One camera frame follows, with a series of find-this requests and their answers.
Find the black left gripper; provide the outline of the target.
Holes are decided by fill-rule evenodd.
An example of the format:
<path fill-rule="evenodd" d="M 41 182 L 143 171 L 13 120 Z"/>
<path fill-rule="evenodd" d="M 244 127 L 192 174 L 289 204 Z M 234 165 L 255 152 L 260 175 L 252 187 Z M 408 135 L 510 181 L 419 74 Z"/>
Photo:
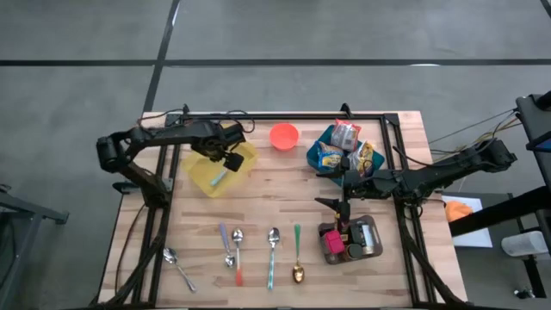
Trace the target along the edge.
<path fill-rule="evenodd" d="M 212 162 L 224 160 L 225 168 L 237 172 L 244 162 L 244 157 L 233 149 L 238 144 L 246 142 L 243 127 L 239 124 L 223 127 L 212 121 L 200 121 L 197 125 L 201 125 L 201 130 L 199 137 L 191 143 L 191 149 Z"/>

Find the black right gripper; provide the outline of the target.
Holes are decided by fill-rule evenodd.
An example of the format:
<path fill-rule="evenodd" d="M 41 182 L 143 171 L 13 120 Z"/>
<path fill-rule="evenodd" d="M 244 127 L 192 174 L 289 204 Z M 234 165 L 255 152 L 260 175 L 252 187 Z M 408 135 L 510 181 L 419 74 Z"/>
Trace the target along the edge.
<path fill-rule="evenodd" d="M 368 223 L 368 216 L 364 215 L 351 219 L 350 199 L 365 199 L 371 190 L 372 177 L 361 177 L 358 170 L 350 168 L 350 160 L 340 159 L 336 170 L 318 171 L 317 177 L 341 180 L 341 199 L 316 197 L 314 200 L 337 212 L 337 231 L 341 234 L 350 234 L 351 226 L 361 226 Z"/>

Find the blue ramen packet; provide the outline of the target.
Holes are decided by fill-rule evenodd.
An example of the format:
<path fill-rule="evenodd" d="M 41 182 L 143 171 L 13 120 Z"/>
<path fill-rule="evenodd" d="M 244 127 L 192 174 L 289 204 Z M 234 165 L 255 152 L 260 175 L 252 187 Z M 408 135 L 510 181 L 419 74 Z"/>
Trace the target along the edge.
<path fill-rule="evenodd" d="M 335 168 L 341 161 L 344 151 L 337 147 L 328 145 L 322 141 L 316 142 L 318 152 L 318 167 L 319 168 Z"/>

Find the orange ramen packet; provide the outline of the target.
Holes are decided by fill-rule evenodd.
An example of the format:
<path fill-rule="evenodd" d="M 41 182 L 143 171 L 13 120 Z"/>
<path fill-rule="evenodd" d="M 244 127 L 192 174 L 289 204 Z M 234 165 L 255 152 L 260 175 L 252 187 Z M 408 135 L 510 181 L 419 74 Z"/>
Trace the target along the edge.
<path fill-rule="evenodd" d="M 360 176 L 367 175 L 374 165 L 374 148 L 364 142 L 348 155 L 350 168 L 359 172 Z"/>

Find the red patterned spice tin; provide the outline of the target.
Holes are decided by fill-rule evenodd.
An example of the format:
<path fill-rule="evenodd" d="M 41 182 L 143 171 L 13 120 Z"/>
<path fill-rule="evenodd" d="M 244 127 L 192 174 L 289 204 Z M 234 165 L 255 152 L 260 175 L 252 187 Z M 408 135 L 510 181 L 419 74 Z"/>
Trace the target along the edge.
<path fill-rule="evenodd" d="M 345 245 L 339 231 L 332 230 L 323 235 L 323 241 L 326 250 L 332 255 L 345 251 Z"/>

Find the red ramen packet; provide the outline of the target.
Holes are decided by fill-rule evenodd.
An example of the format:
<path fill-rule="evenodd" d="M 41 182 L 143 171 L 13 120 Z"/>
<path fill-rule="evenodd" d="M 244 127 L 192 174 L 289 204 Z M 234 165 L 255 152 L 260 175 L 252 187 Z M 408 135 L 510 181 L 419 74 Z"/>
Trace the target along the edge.
<path fill-rule="evenodd" d="M 361 130 L 362 128 L 356 124 L 336 119 L 331 132 L 331 145 L 347 152 L 353 152 L 356 149 Z"/>

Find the grey plastic bin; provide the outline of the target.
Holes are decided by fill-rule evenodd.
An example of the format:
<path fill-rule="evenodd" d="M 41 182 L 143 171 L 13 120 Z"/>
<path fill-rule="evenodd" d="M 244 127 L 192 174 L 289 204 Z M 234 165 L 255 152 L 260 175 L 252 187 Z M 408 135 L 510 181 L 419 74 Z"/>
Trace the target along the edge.
<path fill-rule="evenodd" d="M 375 239 L 375 253 L 372 254 L 372 255 L 364 255 L 363 254 L 362 258 L 359 259 L 359 260 L 368 259 L 368 258 L 372 258 L 372 257 L 378 257 L 383 252 L 383 246 L 382 246 L 382 243 L 381 243 L 380 235 L 379 235 L 378 230 L 377 230 L 377 226 L 375 224 L 375 220 L 369 215 L 368 215 L 368 223 L 367 224 L 370 226 L 371 233 L 373 234 L 374 239 Z M 345 245 L 345 251 L 344 252 L 341 252 L 341 253 L 336 254 L 336 255 L 332 255 L 328 252 L 328 250 L 326 250 L 325 245 L 324 245 L 324 241 L 323 241 L 323 235 L 325 233 L 329 232 L 329 231 L 332 231 L 332 230 L 337 231 L 337 228 L 335 227 L 334 224 L 331 224 L 331 223 L 322 223 L 318 226 L 319 244 L 320 244 L 321 252 L 322 252 L 322 255 L 323 255 L 325 261 L 328 264 L 332 264 L 332 265 L 344 264 L 344 263 L 348 263 L 348 262 L 358 261 L 358 260 L 349 261 L 346 257 L 346 254 L 345 254 L 346 247 L 349 244 L 352 244 L 349 234 L 344 234 L 344 235 L 340 234 L 341 238 L 344 242 L 344 245 Z"/>

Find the yellow plastic bin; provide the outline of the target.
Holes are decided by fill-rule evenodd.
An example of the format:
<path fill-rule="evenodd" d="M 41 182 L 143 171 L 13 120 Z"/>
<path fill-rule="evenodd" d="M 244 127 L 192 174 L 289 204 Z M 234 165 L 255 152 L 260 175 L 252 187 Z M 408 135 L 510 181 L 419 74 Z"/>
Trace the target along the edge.
<path fill-rule="evenodd" d="M 214 187 L 210 182 L 226 169 L 223 166 L 224 160 L 212 162 L 209 158 L 200 153 L 192 151 L 184 160 L 183 168 L 191 181 L 208 197 L 217 198 L 224 195 L 230 189 L 237 188 L 247 178 L 257 162 L 258 152 L 250 142 L 240 143 L 234 150 L 244 157 L 244 162 L 237 172 L 227 169 L 225 177 Z"/>

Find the blue plastic bin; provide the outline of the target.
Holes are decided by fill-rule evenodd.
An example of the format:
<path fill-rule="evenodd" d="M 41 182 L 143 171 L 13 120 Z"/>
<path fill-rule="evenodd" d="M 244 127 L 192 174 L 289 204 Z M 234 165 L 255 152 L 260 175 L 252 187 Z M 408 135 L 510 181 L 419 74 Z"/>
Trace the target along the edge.
<path fill-rule="evenodd" d="M 319 142 L 323 142 L 325 144 L 331 143 L 331 134 L 333 131 L 334 126 L 330 125 L 322 134 L 321 136 L 314 142 L 313 146 L 307 151 L 306 153 L 306 161 L 307 163 L 313 167 L 317 172 L 327 172 L 330 171 L 330 168 L 320 167 L 319 166 Z M 385 162 L 384 157 L 379 154 L 377 151 L 374 151 L 373 157 L 373 168 L 370 168 L 368 170 L 369 174 L 373 173 L 373 170 L 379 170 L 382 165 Z"/>

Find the orange plastic bowl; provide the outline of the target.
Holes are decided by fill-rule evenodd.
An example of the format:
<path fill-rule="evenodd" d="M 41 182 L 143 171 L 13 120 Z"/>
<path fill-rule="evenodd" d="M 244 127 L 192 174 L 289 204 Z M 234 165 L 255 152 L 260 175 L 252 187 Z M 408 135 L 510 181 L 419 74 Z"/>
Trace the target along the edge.
<path fill-rule="evenodd" d="M 298 129 L 289 123 L 276 124 L 269 131 L 269 142 L 278 151 L 290 151 L 298 140 Z"/>

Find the plain silver spoon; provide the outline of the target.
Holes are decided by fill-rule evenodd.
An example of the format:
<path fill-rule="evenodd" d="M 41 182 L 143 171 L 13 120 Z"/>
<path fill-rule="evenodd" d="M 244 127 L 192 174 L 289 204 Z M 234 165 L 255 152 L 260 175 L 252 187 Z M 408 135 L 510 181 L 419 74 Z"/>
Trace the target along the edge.
<path fill-rule="evenodd" d="M 183 270 L 183 268 L 180 266 L 180 264 L 178 263 L 178 257 L 177 257 L 177 254 L 176 254 L 176 251 L 173 250 L 172 248 L 170 247 L 165 247 L 164 250 L 163 250 L 163 256 L 164 256 L 164 259 L 169 263 L 169 264 L 172 264 L 174 265 L 177 270 L 180 272 L 180 274 L 182 275 L 187 287 L 189 288 L 189 290 L 192 292 L 192 293 L 196 293 L 197 292 L 197 288 L 196 286 L 193 284 L 193 282 L 190 280 L 190 278 L 188 277 L 188 275 L 185 273 L 185 271 Z"/>

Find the orange cloth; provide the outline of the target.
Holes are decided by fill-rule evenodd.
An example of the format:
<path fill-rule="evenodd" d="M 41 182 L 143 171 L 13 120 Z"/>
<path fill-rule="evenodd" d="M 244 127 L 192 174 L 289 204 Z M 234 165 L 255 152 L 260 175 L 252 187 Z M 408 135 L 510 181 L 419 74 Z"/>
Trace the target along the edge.
<path fill-rule="evenodd" d="M 471 207 L 460 201 L 447 201 L 444 210 L 448 222 L 459 220 L 474 212 Z"/>

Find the white paper sheet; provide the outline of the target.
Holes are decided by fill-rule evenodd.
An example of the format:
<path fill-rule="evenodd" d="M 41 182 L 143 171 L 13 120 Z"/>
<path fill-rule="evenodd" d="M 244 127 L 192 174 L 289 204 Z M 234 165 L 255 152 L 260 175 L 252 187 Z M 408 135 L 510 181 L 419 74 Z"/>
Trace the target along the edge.
<path fill-rule="evenodd" d="M 482 203 L 479 198 L 460 197 L 452 195 L 443 195 L 445 202 L 460 202 L 469 206 L 474 212 L 482 209 Z M 469 232 L 457 237 L 453 237 L 453 243 L 456 247 L 479 247 L 492 248 L 492 239 L 487 228 L 478 231 Z"/>

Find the white cylinder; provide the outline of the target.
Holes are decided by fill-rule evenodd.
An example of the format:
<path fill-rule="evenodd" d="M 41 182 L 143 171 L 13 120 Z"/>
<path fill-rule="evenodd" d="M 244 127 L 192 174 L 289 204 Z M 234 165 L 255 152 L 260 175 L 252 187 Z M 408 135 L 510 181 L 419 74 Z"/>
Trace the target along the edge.
<path fill-rule="evenodd" d="M 540 231 L 524 232 L 503 238 L 502 250 L 511 257 L 548 253 L 548 247 Z"/>

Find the grey cart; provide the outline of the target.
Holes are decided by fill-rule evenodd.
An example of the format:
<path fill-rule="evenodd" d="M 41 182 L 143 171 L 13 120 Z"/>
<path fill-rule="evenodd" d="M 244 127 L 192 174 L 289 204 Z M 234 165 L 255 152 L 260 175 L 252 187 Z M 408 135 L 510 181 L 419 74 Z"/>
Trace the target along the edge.
<path fill-rule="evenodd" d="M 15 297 L 15 291 L 19 288 L 22 272 L 28 262 L 40 223 L 44 219 L 49 219 L 57 225 L 64 225 L 69 214 L 26 202 L 2 190 L 0 207 L 9 210 L 4 215 L 8 221 L 7 227 L 12 227 L 13 235 L 12 260 L 6 273 L 0 276 L 0 310 L 7 310 Z"/>

